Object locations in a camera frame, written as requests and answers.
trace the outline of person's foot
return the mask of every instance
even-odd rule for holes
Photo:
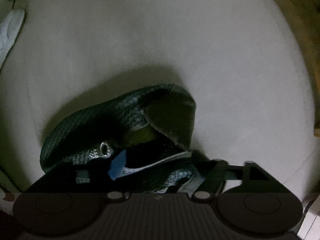
[[[24,16],[24,9],[12,10],[0,23],[0,69],[18,36]]]

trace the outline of shoe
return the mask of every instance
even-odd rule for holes
[[[18,36],[24,16],[24,9],[12,10],[0,23],[0,69]]]

